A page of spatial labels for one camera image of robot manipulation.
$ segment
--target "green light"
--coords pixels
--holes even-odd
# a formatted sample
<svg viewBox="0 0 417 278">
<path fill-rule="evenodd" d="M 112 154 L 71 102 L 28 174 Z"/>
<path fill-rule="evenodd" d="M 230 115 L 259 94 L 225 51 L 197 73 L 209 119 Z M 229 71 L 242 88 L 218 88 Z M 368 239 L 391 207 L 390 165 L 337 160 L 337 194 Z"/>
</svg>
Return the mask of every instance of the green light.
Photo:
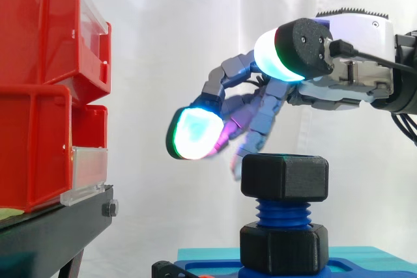
<svg viewBox="0 0 417 278">
<path fill-rule="evenodd" d="M 178 155 L 189 160 L 204 158 L 216 144 L 223 130 L 223 120 L 199 107 L 185 109 L 177 123 L 174 148 Z"/>
<path fill-rule="evenodd" d="M 282 81 L 302 81 L 303 76 L 298 75 L 282 64 L 275 50 L 276 29 L 266 32 L 255 43 L 253 54 L 256 65 L 270 77 Z"/>
</svg>

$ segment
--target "blue tray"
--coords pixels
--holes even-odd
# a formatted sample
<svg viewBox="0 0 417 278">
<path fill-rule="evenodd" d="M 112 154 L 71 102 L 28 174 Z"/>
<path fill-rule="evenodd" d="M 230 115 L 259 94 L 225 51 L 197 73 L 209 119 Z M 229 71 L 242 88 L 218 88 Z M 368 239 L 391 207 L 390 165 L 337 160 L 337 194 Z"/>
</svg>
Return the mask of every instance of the blue tray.
<svg viewBox="0 0 417 278">
<path fill-rule="evenodd" d="M 195 275 L 215 278 L 272 278 L 241 269 L 239 257 L 239 248 L 180 249 L 175 264 Z M 331 247 L 330 257 L 320 274 L 299 278 L 417 278 L 416 265 L 374 247 Z"/>
</svg>

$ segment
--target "black cable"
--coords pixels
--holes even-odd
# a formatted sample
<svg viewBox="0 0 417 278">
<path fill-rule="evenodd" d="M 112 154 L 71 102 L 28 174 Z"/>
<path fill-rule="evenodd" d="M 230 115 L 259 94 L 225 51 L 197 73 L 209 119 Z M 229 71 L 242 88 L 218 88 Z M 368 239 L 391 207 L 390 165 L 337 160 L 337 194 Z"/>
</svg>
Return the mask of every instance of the black cable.
<svg viewBox="0 0 417 278">
<path fill-rule="evenodd" d="M 402 115 L 402 114 L 400 114 L 399 115 L 399 117 L 401 118 L 401 120 L 403 121 L 403 123 L 404 123 L 404 125 L 405 125 L 405 127 L 407 127 L 407 129 L 408 129 L 408 131 L 409 131 L 409 133 L 410 133 L 410 135 L 411 135 L 411 137 L 412 137 L 412 140 L 415 142 L 415 143 L 417 143 L 417 135 L 416 135 L 416 133 L 414 133 L 414 131 L 412 130 L 412 128 L 411 128 L 411 126 L 410 126 L 410 124 L 409 124 L 409 122 L 407 121 L 407 119 L 404 117 L 404 115 Z"/>
<path fill-rule="evenodd" d="M 414 127 L 417 130 L 417 123 L 412 118 L 410 118 L 408 114 L 401 115 L 403 115 L 407 119 L 407 121 L 412 125 L 412 127 Z"/>
<path fill-rule="evenodd" d="M 247 80 L 247 81 L 244 81 L 243 83 L 249 83 L 249 84 L 255 85 L 258 88 L 261 87 L 261 84 L 257 83 L 256 81 Z"/>
<path fill-rule="evenodd" d="M 414 141 L 412 138 L 412 135 L 405 129 L 404 125 L 399 121 L 397 115 L 391 114 L 392 120 L 394 121 L 395 125 L 403 132 L 404 135 L 406 135 L 410 140 Z"/>
<path fill-rule="evenodd" d="M 417 70 L 415 68 L 412 68 L 411 66 L 407 66 L 407 65 L 404 65 L 404 64 L 388 61 L 388 60 L 382 59 L 380 57 L 377 57 L 375 55 L 370 55 L 368 53 L 364 53 L 364 52 L 360 52 L 360 51 L 358 51 L 356 56 L 367 59 L 369 61 L 374 61 L 376 63 L 379 63 L 379 64 L 383 65 L 383 66 L 386 66 L 387 68 L 397 68 L 398 70 L 417 75 Z"/>
<path fill-rule="evenodd" d="M 365 60 L 379 63 L 383 66 L 386 66 L 387 68 L 397 68 L 398 70 L 417 75 L 417 69 L 411 66 L 407 66 L 404 64 L 400 64 L 400 63 L 395 63 L 395 62 L 377 57 L 376 55 L 370 55 L 368 53 L 358 51 L 357 49 L 354 48 L 352 44 L 345 42 L 342 39 L 332 41 L 329 45 L 329 50 L 330 50 L 330 56 L 332 58 L 334 57 L 344 57 L 344 58 L 361 57 L 361 58 L 364 58 Z"/>
</svg>

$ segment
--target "black metal stand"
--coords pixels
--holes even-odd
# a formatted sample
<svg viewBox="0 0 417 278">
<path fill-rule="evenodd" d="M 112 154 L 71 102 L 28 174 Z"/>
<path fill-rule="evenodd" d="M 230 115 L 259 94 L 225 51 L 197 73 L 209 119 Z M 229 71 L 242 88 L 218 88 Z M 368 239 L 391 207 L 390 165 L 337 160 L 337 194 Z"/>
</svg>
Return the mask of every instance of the black metal stand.
<svg viewBox="0 0 417 278">
<path fill-rule="evenodd" d="M 0 221 L 0 277 L 76 278 L 84 248 L 110 226 L 113 186 L 73 206 Z"/>
</svg>

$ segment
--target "black hex nut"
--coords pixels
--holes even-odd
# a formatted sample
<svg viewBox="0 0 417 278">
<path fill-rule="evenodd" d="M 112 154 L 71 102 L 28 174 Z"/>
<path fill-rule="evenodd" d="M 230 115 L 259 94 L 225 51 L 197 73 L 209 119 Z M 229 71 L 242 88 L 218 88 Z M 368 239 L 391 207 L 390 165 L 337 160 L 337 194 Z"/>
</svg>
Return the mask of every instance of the black hex nut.
<svg viewBox="0 0 417 278">
<path fill-rule="evenodd" d="M 264 200 L 321 202 L 328 195 L 328 162 L 320 156 L 248 154 L 240 189 Z"/>
<path fill-rule="evenodd" d="M 243 266 L 267 275 L 315 275 L 328 263 L 327 229 L 268 229 L 250 223 L 240 230 Z"/>
</svg>

